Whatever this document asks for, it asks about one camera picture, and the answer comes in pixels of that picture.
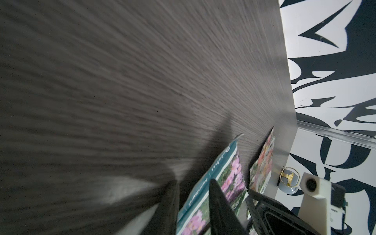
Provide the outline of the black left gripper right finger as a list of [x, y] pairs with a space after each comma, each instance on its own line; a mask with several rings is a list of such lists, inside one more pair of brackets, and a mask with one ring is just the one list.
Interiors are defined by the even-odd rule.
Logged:
[[233, 212], [215, 179], [211, 179], [209, 185], [209, 211], [212, 235], [248, 234]]

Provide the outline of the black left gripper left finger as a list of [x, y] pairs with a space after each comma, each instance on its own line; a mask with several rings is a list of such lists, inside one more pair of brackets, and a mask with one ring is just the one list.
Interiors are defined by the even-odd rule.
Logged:
[[178, 181], [171, 181], [159, 206], [141, 235], [176, 235], [177, 216], [180, 203]]

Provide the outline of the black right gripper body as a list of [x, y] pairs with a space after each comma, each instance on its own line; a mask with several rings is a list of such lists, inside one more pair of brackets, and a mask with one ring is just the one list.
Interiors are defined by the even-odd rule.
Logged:
[[279, 201], [248, 190], [246, 204], [250, 213], [246, 231], [252, 235], [318, 235], [310, 225]]

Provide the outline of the mixed colour flower seed packet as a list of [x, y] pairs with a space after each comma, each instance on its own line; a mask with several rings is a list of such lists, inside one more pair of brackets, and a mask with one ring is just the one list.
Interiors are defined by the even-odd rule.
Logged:
[[250, 168], [249, 189], [263, 194], [271, 178], [273, 152], [275, 146], [274, 128], [266, 138], [258, 159]]

